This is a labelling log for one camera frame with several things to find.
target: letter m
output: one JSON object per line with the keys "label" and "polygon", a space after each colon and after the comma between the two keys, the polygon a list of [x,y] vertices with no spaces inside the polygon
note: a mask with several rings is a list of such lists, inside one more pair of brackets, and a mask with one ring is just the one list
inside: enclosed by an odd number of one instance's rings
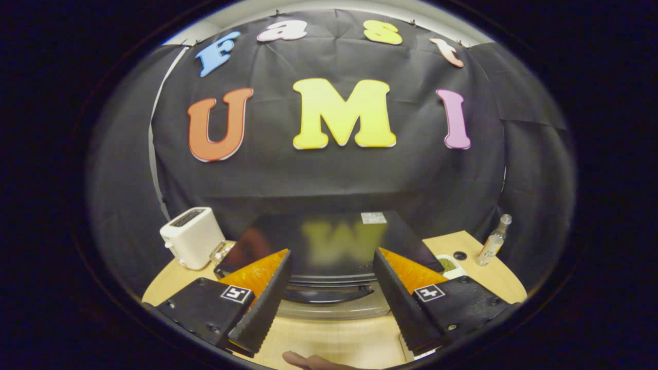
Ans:
{"label": "letter m", "polygon": [[396,137],[388,124],[387,84],[361,80],[344,101],[331,83],[323,78],[297,81],[293,90],[301,94],[301,130],[293,139],[297,149],[320,149],[329,137],[320,129],[321,119],[340,146],[347,144],[352,130],[361,118],[361,129],[354,140],[362,147],[391,147]]}

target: hand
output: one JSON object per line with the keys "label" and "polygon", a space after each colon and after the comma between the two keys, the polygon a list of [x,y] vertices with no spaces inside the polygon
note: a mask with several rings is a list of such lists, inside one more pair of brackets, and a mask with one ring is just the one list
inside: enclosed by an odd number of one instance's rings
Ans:
{"label": "hand", "polygon": [[318,355],[313,355],[309,358],[304,358],[302,355],[293,351],[287,351],[282,354],[284,360],[290,365],[294,365],[303,370],[367,370],[359,369],[352,366],[341,365],[333,363]]}

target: white toaster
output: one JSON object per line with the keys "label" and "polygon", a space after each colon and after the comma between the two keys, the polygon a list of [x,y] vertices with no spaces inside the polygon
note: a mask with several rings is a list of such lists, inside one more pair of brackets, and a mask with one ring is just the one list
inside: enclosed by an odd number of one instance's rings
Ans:
{"label": "white toaster", "polygon": [[164,225],[160,235],[178,262],[193,270],[204,268],[225,241],[210,207],[188,209]]}

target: black circle hole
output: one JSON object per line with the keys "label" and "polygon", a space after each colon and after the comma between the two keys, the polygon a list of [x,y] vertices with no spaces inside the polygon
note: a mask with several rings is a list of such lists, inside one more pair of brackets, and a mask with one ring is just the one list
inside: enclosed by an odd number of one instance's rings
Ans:
{"label": "black circle hole", "polygon": [[213,324],[208,324],[207,326],[208,326],[208,330],[215,333],[215,334],[219,334],[220,331],[221,331],[221,330],[219,330],[218,327],[214,326]]}

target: black cloth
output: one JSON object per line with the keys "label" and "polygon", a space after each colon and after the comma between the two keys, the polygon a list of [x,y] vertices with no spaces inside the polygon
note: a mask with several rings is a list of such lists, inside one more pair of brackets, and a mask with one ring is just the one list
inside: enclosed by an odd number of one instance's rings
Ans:
{"label": "black cloth", "polygon": [[[308,23],[304,38],[256,40],[269,24],[293,19]],[[402,44],[368,40],[363,22],[369,19],[395,25]],[[199,77],[197,53],[234,30],[241,35],[228,61]],[[445,40],[465,66],[451,65],[429,38]],[[180,50],[161,47],[127,77],[92,145],[103,159],[91,162],[89,183],[99,248],[139,295],[172,258],[159,236],[165,219],[149,170],[147,130],[155,92]],[[323,124],[326,148],[295,149],[301,95],[292,86],[305,78],[329,80],[344,99],[360,80],[387,83],[396,145],[359,147],[357,123],[340,147]],[[222,98],[239,88],[254,89],[239,150],[225,161],[197,160],[188,143],[189,106],[217,100],[209,137],[221,140],[227,115]],[[468,150],[443,143],[447,123],[439,88],[464,97]],[[226,237],[235,240],[263,213],[393,209],[421,238],[466,230],[483,242],[499,216],[510,213],[514,222],[500,257],[528,291],[559,256],[573,207],[574,164],[565,128],[542,85],[499,45],[467,49],[400,20],[338,10],[256,20],[191,47],[166,80],[153,117],[157,173],[172,217],[210,206]]]}

